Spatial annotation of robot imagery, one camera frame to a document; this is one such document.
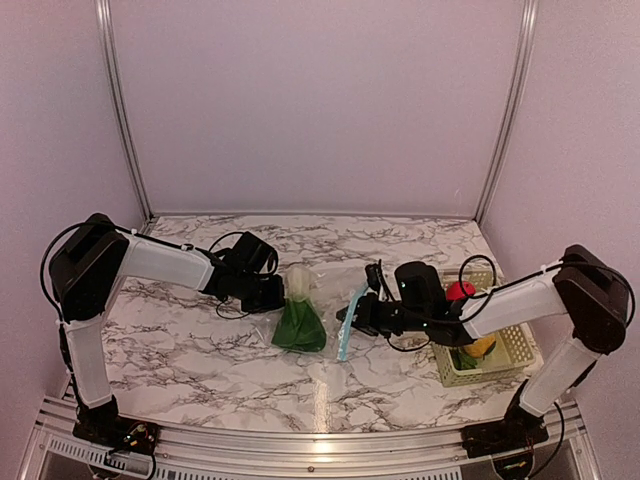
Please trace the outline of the clear zip top bag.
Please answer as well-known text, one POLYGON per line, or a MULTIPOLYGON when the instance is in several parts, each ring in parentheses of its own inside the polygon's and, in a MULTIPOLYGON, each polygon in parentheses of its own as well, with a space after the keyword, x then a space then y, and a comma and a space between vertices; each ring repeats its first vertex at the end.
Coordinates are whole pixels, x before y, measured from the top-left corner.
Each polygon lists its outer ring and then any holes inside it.
POLYGON ((352 312, 351 310, 355 307, 357 299, 365 294, 364 269, 358 267, 308 269, 316 275, 313 301, 326 330, 327 342, 325 348, 319 353, 298 353, 273 346, 271 338, 284 307, 259 316, 254 322, 256 333, 265 345, 285 352, 344 362, 347 359, 351 337, 346 327, 351 325, 351 320, 347 319, 344 323, 339 322, 336 319, 336 312, 344 307, 348 307, 349 311, 352 312))

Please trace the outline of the fake bok choy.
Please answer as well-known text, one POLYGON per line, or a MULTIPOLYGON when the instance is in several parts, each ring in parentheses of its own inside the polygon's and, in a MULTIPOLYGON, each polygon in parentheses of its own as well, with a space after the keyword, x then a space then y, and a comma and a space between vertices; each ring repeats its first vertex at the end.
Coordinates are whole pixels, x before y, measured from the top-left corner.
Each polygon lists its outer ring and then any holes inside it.
POLYGON ((298 353, 319 353, 327 342, 321 316, 313 301, 316 275, 302 265, 285 275, 285 306, 275 326, 271 344, 298 353))
POLYGON ((479 366, 483 357, 473 357, 464 349, 452 349, 450 351, 453 366, 458 371, 474 370, 479 366))

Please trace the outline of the red fake apple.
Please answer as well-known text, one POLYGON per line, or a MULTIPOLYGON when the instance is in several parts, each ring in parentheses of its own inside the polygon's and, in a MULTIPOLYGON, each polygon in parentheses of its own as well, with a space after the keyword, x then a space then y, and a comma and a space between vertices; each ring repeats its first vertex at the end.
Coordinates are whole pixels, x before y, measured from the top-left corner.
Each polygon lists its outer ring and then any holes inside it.
POLYGON ((468 281, 455 281, 451 283, 445 292, 447 301, 457 301, 476 294, 474 285, 468 281))

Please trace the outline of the yellow fake fruit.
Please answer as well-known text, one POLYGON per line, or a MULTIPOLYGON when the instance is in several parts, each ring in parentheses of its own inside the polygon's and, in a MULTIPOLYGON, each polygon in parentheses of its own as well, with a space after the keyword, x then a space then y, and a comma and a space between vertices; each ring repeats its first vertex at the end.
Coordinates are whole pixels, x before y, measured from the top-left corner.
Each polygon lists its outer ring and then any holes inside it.
POLYGON ((471 356, 479 358, 490 355, 497 344, 495 334, 475 340, 472 344, 465 345, 463 349, 471 356))

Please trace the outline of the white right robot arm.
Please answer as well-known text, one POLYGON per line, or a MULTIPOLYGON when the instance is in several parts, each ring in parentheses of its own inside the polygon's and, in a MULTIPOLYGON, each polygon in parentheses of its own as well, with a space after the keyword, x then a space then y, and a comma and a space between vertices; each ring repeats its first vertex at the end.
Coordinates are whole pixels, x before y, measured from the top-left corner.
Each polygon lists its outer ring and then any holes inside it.
POLYGON ((421 261, 397 268, 397 300, 380 299, 386 283, 378 265, 370 265, 368 277, 363 292, 336 314, 345 333, 356 329, 388 338, 421 332, 434 344, 463 347, 511 326, 569 317, 571 334, 518 390, 509 415, 496 425, 495 438, 506 448, 519 446, 533 433, 533 418, 624 343, 637 307, 630 282, 579 244, 550 266, 485 293, 463 290, 457 300, 447 299, 437 270, 421 261))

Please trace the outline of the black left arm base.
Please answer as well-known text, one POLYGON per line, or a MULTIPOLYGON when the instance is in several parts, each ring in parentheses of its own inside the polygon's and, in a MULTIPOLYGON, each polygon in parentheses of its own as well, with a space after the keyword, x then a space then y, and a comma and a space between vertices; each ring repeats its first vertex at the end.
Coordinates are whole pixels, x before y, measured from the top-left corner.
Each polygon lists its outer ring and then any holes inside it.
POLYGON ((109 447, 112 453, 127 451, 152 455, 158 435, 158 424, 121 416, 114 396, 106 404, 95 408, 78 401, 73 427, 73 436, 76 438, 109 447))

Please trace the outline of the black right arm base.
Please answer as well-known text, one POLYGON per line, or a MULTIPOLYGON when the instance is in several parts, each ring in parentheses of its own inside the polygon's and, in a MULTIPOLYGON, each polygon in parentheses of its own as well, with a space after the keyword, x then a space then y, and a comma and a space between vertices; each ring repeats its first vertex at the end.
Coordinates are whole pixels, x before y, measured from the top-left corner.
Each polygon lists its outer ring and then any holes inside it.
POLYGON ((531 448, 549 439, 544 416, 534 416, 520 407, 526 384, 518 388, 502 419, 468 425, 461 430, 462 446, 469 458, 531 448))

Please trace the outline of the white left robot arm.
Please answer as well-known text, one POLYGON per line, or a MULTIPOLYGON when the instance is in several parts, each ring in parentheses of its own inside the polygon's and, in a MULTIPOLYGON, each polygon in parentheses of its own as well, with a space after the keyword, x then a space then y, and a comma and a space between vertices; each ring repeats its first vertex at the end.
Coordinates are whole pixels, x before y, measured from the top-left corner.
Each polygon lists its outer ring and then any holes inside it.
POLYGON ((276 250, 250 232, 218 251, 174 244, 114 224, 102 213, 64 232, 48 263, 53 300, 61 313, 64 345, 81 404, 93 409, 89 431, 106 445, 125 438, 126 423, 105 407, 114 399, 101 338, 111 292, 122 277, 182 286, 221 302, 236 299, 242 312, 284 307, 276 250))

